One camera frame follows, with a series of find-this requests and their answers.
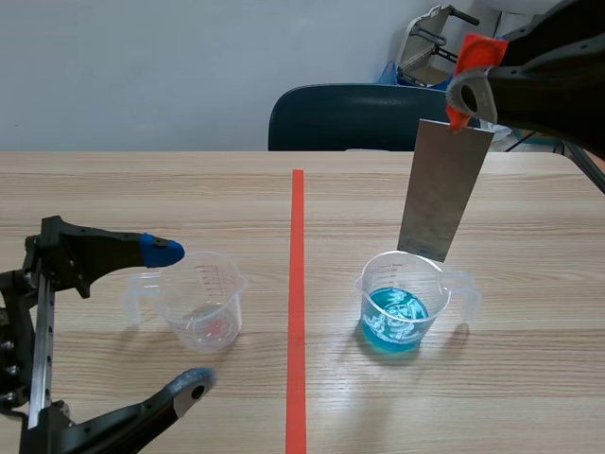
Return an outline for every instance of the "measuring cup with blue liquid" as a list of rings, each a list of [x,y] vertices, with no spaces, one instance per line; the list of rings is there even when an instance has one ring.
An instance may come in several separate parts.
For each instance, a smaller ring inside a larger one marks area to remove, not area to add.
[[[364,267],[355,282],[361,293],[361,326],[381,350],[401,353],[420,345],[433,322],[452,303],[472,322],[483,296],[467,272],[443,272],[427,258],[391,251]]]

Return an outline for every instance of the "robotic arm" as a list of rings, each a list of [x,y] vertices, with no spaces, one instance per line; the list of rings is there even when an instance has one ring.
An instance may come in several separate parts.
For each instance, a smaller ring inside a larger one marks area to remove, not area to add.
[[[182,373],[139,404],[81,424],[63,401],[52,402],[55,292],[82,298],[98,278],[129,267],[158,268],[184,257],[182,246],[148,234],[114,233],[45,218],[26,239],[19,270],[0,273],[0,412],[23,420],[21,454],[136,453],[208,393],[211,369]],[[36,329],[29,310],[38,305]],[[29,416],[15,411],[29,402]]]
[[[605,3],[565,0],[508,42],[499,66],[458,74],[456,110],[492,123],[552,134],[605,159]]]

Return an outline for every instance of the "empty measuring cup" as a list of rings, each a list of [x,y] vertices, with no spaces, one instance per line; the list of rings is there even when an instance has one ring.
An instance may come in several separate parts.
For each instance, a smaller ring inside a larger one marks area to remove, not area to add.
[[[473,275],[443,272],[412,253],[381,253],[355,282],[361,293],[361,325],[368,339],[389,352],[418,346],[452,300],[462,302],[462,320],[471,322],[483,297]]]
[[[216,350],[233,342],[242,326],[240,294],[246,278],[221,253],[188,253],[160,272],[133,275],[121,304],[132,324],[138,305],[152,299],[156,312],[193,350]]]

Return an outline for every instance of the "orange gripper part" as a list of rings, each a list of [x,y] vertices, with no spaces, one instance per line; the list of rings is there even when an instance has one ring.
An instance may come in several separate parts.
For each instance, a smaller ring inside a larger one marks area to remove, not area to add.
[[[454,77],[462,71],[478,66],[499,66],[507,51],[508,41],[496,40],[487,36],[469,33],[464,38],[460,49]],[[460,131],[469,124],[471,117],[451,106],[447,106],[447,116],[450,119],[450,130]]]

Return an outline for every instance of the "blue liquid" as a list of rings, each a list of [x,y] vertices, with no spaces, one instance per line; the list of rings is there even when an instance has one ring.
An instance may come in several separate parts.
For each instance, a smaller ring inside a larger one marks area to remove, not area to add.
[[[389,315],[409,320],[428,317],[428,311],[413,293],[400,288],[380,288],[370,297],[375,304]],[[400,353],[417,347],[430,323],[406,323],[389,319],[371,305],[361,317],[366,337],[375,346],[391,353]]]

